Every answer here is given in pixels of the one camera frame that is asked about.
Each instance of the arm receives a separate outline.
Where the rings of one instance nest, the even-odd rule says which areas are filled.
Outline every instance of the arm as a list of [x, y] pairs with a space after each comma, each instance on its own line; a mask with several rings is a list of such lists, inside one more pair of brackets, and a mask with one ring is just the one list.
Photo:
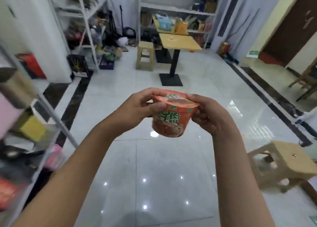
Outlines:
[[213, 99], [188, 98], [200, 104], [192, 120], [212, 134], [221, 226], [275, 227], [230, 114]]
[[164, 103], [147, 105], [152, 94], [166, 95], [155, 88], [135, 93], [97, 124], [12, 226], [72, 227], [113, 140], [136, 127], [145, 117], [166, 108]]

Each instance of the person's right hand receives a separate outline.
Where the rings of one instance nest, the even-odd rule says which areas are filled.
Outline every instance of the person's right hand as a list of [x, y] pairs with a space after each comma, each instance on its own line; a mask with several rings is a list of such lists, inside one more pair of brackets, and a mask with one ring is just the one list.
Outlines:
[[211, 135], [216, 134], [222, 127], [236, 126], [228, 111], [214, 99], [198, 94], [186, 95], [189, 100], [199, 103], [198, 109], [192, 117], [192, 121]]

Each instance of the yellow tabletop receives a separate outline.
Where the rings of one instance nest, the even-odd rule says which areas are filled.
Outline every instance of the yellow tabletop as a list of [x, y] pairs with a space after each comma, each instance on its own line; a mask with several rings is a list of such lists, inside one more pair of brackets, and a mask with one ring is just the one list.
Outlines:
[[156, 31], [157, 31], [158, 33], [169, 33], [169, 34], [176, 34], [176, 35], [188, 35], [187, 30], [186, 30], [186, 32], [184, 32], [184, 33], [174, 33], [174, 28], [175, 28], [175, 26], [172, 26], [170, 31], [161, 30], [161, 29], [159, 29], [159, 22], [158, 22], [158, 20], [155, 18], [155, 14], [152, 15], [152, 18], [153, 18], [153, 21], [154, 21], [154, 25], [155, 25], [155, 27], [156, 27]]
[[193, 39], [192, 36], [183, 36], [175, 34], [159, 33], [162, 45], [166, 49], [180, 49], [180, 50], [193, 50], [199, 51], [202, 48]]

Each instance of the stool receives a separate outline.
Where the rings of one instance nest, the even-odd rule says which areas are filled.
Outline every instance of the stool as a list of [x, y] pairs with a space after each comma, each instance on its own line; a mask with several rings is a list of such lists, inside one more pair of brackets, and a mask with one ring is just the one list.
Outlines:
[[[149, 56], [143, 55], [142, 51], [147, 50], [149, 52]], [[149, 58], [150, 62], [141, 62], [141, 57], [144, 58]], [[139, 47], [138, 47], [138, 59], [137, 59], [137, 66], [136, 69], [140, 69], [142, 65], [147, 65], [150, 67], [150, 70], [153, 71], [154, 68], [154, 45], [152, 42], [144, 42], [141, 41], [139, 42]]]
[[[256, 159], [254, 156], [264, 154], [266, 157]], [[301, 146], [283, 141], [271, 141], [248, 153], [254, 177], [260, 189], [277, 187], [282, 192], [299, 185], [317, 175], [316, 164], [307, 156]], [[266, 166], [259, 165], [259, 160]]]

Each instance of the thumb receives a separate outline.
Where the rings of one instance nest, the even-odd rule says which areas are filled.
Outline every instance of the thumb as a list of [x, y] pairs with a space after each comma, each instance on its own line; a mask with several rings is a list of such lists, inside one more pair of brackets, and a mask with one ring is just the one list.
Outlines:
[[163, 102], [153, 103], [153, 104], [150, 104], [150, 105], [142, 108], [142, 116], [146, 118], [146, 117], [149, 117], [151, 115], [155, 115], [158, 112], [161, 112], [165, 109], [166, 109], [165, 103], [163, 103]]
[[191, 94], [191, 93], [187, 93], [186, 94], [187, 99], [199, 103], [201, 106], [206, 106], [208, 104], [208, 101], [210, 100], [210, 98], [208, 97], [204, 97], [198, 94]]

